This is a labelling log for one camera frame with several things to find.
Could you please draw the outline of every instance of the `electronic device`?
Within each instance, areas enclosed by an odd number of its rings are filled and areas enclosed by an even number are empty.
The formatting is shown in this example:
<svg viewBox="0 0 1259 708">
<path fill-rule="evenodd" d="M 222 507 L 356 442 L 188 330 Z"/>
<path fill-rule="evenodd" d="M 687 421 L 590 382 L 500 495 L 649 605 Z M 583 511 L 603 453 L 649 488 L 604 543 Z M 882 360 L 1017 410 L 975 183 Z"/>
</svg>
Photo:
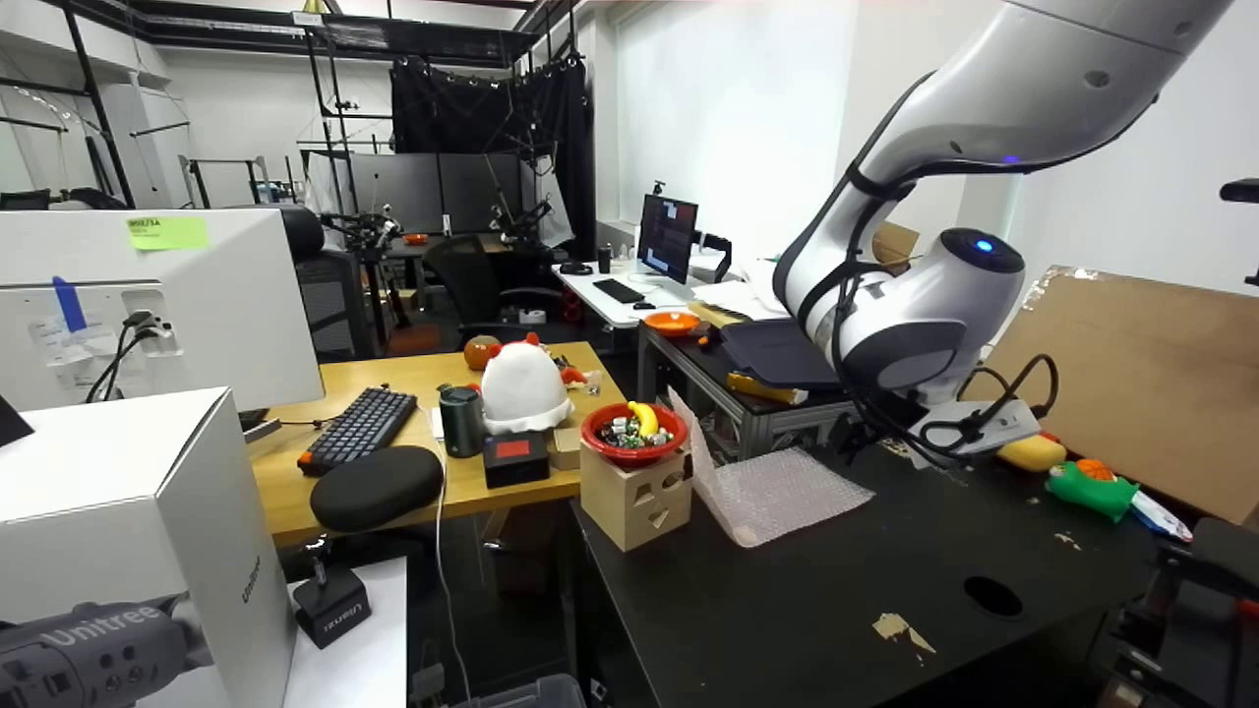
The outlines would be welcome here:
<svg viewBox="0 0 1259 708">
<path fill-rule="evenodd" d="M 0 364 L 16 410 L 103 373 L 112 397 L 226 386 L 234 410 L 321 394 L 277 208 L 0 212 Z"/>
<path fill-rule="evenodd" d="M 677 282 L 687 276 L 698 204 L 660 192 L 639 199 L 635 261 Z"/>
<path fill-rule="evenodd" d="M 399 427 L 418 415 L 411 394 L 361 391 L 340 419 L 335 419 L 319 442 L 297 457 L 308 475 L 321 475 L 339 463 L 390 450 Z"/>
<path fill-rule="evenodd" d="M 0 631 L 0 705 L 133 705 L 180 672 L 207 667 L 195 627 L 171 618 L 170 601 L 73 605 Z"/>
<path fill-rule="evenodd" d="M 548 433 L 502 433 L 482 446 L 482 488 L 508 488 L 549 475 Z"/>
<path fill-rule="evenodd" d="M 618 303 L 639 303 L 643 297 L 626 288 L 620 280 L 595 280 L 595 288 Z"/>
<path fill-rule="evenodd" d="M 1037 428 L 1010 394 L 955 402 L 978 348 L 1022 297 L 1022 255 L 1010 246 L 955 229 L 906 276 L 860 255 L 921 176 L 1035 175 L 1125 134 L 1222 8 L 1227 0 L 1010 0 L 970 49 L 900 95 L 773 264 L 780 303 L 845 373 L 868 421 L 886 394 L 912 402 L 921 419 L 906 442 L 944 457 Z"/>
</svg>

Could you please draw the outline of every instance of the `computer monitor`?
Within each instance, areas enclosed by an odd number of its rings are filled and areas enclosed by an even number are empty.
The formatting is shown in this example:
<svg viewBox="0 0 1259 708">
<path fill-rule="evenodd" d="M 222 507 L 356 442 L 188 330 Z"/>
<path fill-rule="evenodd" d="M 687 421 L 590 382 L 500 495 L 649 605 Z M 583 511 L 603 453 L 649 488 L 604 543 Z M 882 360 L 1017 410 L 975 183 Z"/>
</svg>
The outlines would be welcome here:
<svg viewBox="0 0 1259 708">
<path fill-rule="evenodd" d="M 16 410 L 85 402 L 138 310 L 165 330 L 123 360 L 123 397 L 321 397 L 277 208 L 0 212 L 0 397 Z"/>
<path fill-rule="evenodd" d="M 698 204 L 649 192 L 639 202 L 635 261 L 684 282 Z"/>
</svg>

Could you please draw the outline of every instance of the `wooden desk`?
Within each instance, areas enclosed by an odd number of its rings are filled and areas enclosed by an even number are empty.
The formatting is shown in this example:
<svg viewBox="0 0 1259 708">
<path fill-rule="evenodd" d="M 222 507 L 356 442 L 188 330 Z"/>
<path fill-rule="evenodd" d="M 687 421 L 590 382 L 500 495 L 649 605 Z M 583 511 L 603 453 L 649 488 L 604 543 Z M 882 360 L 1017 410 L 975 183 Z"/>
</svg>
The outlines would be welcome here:
<svg viewBox="0 0 1259 708">
<path fill-rule="evenodd" d="M 566 364 L 574 364 L 583 373 L 595 373 L 597 382 L 597 394 L 590 394 L 586 386 L 570 391 L 574 421 L 583 421 L 590 410 L 620 402 L 618 382 L 603 370 L 597 356 L 586 343 L 558 343 L 548 351 L 562 356 Z M 319 525 L 311 516 L 314 482 L 296 469 L 297 453 L 314 442 L 314 427 L 304 427 L 304 421 L 339 419 L 370 386 L 390 386 L 422 397 L 422 410 L 397 433 L 394 446 L 424 446 L 437 453 L 444 469 L 441 516 L 479 516 L 479 511 L 502 511 L 520 504 L 579 495 L 579 469 L 549 469 L 549 475 L 533 486 L 482 488 L 479 457 L 448 461 L 444 446 L 433 438 L 437 386 L 444 382 L 477 382 L 477 373 L 462 366 L 462 356 L 339 364 L 339 366 L 321 366 L 321 386 L 326 386 L 321 402 L 270 410 L 270 421 L 288 421 L 288 427 L 252 446 L 252 473 L 259 486 L 264 525 L 270 541 L 277 546 L 289 546 L 319 534 Z M 399 516 L 390 529 L 422 525 L 428 516 L 433 507 Z"/>
</svg>

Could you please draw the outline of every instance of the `white wall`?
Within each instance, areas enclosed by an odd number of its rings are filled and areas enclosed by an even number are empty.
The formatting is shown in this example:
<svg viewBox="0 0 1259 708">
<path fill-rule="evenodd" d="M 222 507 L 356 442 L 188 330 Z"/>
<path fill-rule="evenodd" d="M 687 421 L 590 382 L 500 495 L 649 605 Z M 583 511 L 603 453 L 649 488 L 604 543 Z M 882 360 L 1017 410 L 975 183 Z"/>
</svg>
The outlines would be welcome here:
<svg viewBox="0 0 1259 708">
<path fill-rule="evenodd" d="M 264 158 L 270 183 L 281 183 L 281 158 L 289 158 L 296 176 L 304 176 L 297 141 L 321 147 L 311 65 L 304 54 L 165 49 L 165 67 L 170 90 L 188 112 L 195 158 Z M 347 104 L 356 104 L 361 115 L 390 115 L 390 65 L 339 61 L 339 75 Z M 374 134 L 380 150 L 390 150 L 394 140 L 394 124 L 347 124 L 347 132 L 351 141 Z M 207 171 L 204 183 L 213 204 L 252 202 L 243 171 Z"/>
<path fill-rule="evenodd" d="M 1254 290 L 1259 204 L 1220 187 L 1259 176 L 1259 4 L 1232 4 L 1160 104 L 1108 150 L 1025 176 L 1014 246 L 1043 264 Z"/>
<path fill-rule="evenodd" d="M 962 49 L 997 0 L 634 0 L 604 12 L 597 222 L 639 192 L 698 202 L 742 264 L 786 250 L 895 95 Z M 1003 223 L 1003 192 L 921 187 L 895 222 Z"/>
<path fill-rule="evenodd" d="M 142 71 L 153 84 L 165 79 L 165 65 L 150 44 L 92 20 L 78 20 L 78 32 L 96 71 Z M 49 8 L 41 0 L 2 0 L 0 50 L 7 61 L 19 61 L 26 79 L 78 84 L 78 61 L 64 8 Z"/>
<path fill-rule="evenodd" d="M 92 128 L 89 105 L 65 95 L 32 95 L 32 90 L 0 86 L 0 115 L 65 132 L 65 134 L 49 134 L 32 128 L 12 128 L 7 147 L 19 150 L 19 162 L 12 162 L 12 176 L 2 176 L 2 187 L 26 183 L 26 188 L 49 188 L 49 192 L 92 187 L 92 171 L 81 147 L 85 134 L 96 140 L 96 132 L 89 132 Z"/>
</svg>

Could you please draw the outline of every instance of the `black chair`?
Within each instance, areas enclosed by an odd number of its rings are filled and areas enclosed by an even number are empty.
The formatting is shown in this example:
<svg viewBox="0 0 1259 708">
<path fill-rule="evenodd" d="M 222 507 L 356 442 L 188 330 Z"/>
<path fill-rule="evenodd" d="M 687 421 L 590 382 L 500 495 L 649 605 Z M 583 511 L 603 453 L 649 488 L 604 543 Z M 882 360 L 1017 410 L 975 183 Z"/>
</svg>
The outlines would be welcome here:
<svg viewBox="0 0 1259 708">
<path fill-rule="evenodd" d="M 288 251 L 297 273 L 297 290 L 319 364 L 374 360 L 370 303 L 361 267 L 351 251 L 321 250 L 321 223 L 311 208 L 277 208 Z"/>
<path fill-rule="evenodd" d="M 428 507 L 444 488 L 428 450 L 380 450 L 326 473 L 311 491 L 321 534 L 308 546 L 314 577 L 296 591 L 296 623 L 321 650 L 370 618 L 370 598 L 351 566 L 331 562 L 339 534 L 370 534 L 397 516 Z"/>
<path fill-rule="evenodd" d="M 579 338 L 562 327 L 566 290 L 558 288 L 508 288 L 500 290 L 496 267 L 479 237 L 441 237 L 424 250 L 428 267 L 444 282 L 458 318 L 458 343 L 471 334 L 521 338 L 533 330 L 548 343 Z M 520 310 L 548 310 L 548 327 L 520 324 Z"/>
</svg>

